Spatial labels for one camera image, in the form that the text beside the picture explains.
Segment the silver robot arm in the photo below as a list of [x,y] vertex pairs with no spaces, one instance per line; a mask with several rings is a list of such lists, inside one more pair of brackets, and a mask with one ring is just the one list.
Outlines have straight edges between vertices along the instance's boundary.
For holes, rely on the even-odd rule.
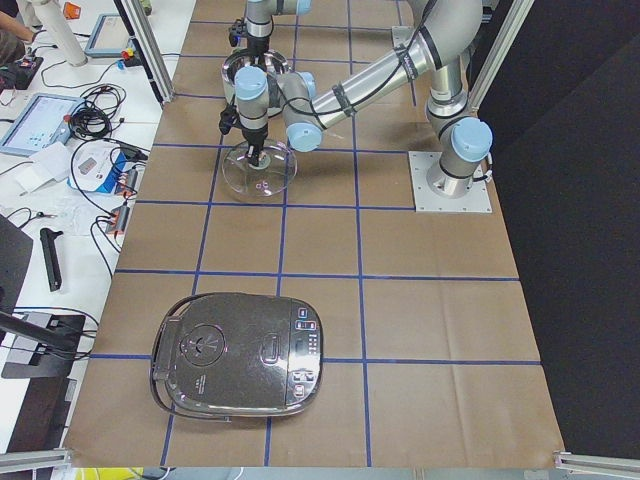
[[470,115],[461,80],[461,56],[471,46],[483,17],[480,1],[413,1],[409,38],[359,73],[317,93],[312,74],[271,72],[265,65],[276,15],[303,15],[308,1],[250,1],[230,31],[247,47],[233,77],[233,94],[219,128],[236,127],[243,142],[224,158],[229,187],[244,196],[272,196],[297,172],[298,152],[317,149],[326,130],[424,73],[431,75],[426,115],[443,151],[427,173],[430,189],[445,198],[464,196],[478,165],[490,154],[490,127]]
[[274,16],[309,13],[312,0],[249,0],[244,16],[247,50],[253,64],[258,64],[269,50]]

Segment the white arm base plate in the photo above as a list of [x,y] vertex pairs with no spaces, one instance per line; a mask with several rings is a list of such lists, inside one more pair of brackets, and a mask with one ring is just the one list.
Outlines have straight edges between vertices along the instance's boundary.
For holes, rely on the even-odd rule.
[[440,152],[409,151],[409,171],[418,213],[490,214],[488,182],[480,165],[466,179],[447,175]]

